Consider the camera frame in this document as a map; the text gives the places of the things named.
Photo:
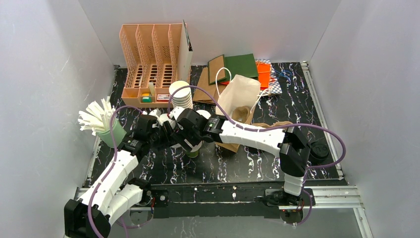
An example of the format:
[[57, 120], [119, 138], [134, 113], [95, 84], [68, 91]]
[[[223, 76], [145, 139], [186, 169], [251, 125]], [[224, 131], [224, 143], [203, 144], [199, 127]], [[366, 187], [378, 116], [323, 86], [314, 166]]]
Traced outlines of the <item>green paper cup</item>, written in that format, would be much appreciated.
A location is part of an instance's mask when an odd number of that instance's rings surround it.
[[187, 155], [189, 158], [195, 158], [199, 155], [199, 150], [200, 150], [199, 147], [193, 148], [192, 151], [190, 152], [185, 151], [185, 155]]

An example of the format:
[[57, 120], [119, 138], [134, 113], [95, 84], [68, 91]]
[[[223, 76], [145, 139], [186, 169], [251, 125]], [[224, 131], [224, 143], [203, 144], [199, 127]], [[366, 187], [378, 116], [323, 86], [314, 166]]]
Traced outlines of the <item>stack of paper cups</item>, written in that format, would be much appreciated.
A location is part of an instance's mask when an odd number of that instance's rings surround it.
[[193, 101], [192, 101], [192, 94], [191, 94], [191, 88], [186, 87], [183, 88], [175, 93], [175, 91], [183, 86], [189, 85], [188, 82], [179, 80], [173, 82], [169, 87], [169, 93], [172, 96], [171, 103], [174, 108], [176, 107], [182, 107], [184, 109], [186, 108], [193, 108]]

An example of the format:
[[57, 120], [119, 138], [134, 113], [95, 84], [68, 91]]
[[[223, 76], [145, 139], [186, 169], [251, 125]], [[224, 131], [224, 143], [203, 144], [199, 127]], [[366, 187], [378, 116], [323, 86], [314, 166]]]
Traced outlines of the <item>tan paper bag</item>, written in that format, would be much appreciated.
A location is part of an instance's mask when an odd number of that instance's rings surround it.
[[[226, 86], [218, 98], [220, 107], [216, 108], [217, 115], [223, 115], [226, 112], [231, 118], [232, 112], [237, 107], [247, 106], [250, 109], [258, 101], [260, 93], [260, 83], [258, 80], [235, 75], [232, 81]], [[230, 122], [226, 120], [218, 125], [222, 129], [216, 145], [225, 149], [237, 152], [239, 145], [258, 148], [267, 151], [273, 155], [278, 155], [280, 148], [272, 139], [275, 136], [270, 131], [262, 131], [262, 127], [253, 126], [241, 122]]]

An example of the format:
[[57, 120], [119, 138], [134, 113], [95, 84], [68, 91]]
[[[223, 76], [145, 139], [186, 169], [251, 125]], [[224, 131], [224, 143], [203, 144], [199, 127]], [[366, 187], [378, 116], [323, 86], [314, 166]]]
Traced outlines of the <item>cardboard two-cup carrier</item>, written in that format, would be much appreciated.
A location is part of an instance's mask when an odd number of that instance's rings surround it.
[[267, 124], [267, 123], [253, 123], [252, 125], [262, 127], [262, 128], [272, 128], [276, 126], [282, 126], [282, 125], [289, 125], [292, 124], [290, 121], [277, 121], [273, 124]]

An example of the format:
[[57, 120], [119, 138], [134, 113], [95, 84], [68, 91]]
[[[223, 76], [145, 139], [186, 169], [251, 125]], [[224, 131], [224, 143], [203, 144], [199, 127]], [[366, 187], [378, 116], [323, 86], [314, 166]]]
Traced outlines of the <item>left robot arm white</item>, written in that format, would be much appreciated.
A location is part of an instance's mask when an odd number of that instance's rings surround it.
[[114, 156], [93, 185], [78, 199], [70, 199], [64, 207], [64, 232], [69, 238], [106, 238], [111, 226], [131, 206], [142, 201], [148, 183], [134, 179], [123, 182], [148, 154], [162, 132], [157, 115], [141, 115], [139, 125], [127, 133], [117, 121], [105, 133], [114, 147]]

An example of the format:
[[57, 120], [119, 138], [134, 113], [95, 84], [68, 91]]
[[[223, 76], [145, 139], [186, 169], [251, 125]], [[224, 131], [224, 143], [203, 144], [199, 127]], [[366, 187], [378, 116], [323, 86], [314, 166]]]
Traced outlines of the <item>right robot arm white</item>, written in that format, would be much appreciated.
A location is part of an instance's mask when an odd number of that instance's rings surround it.
[[167, 116], [175, 124], [171, 138], [187, 152], [197, 151], [205, 141], [241, 144], [280, 158], [284, 192], [294, 197], [301, 195], [311, 146], [293, 127], [263, 128], [217, 114], [205, 117], [182, 107], [176, 107]]

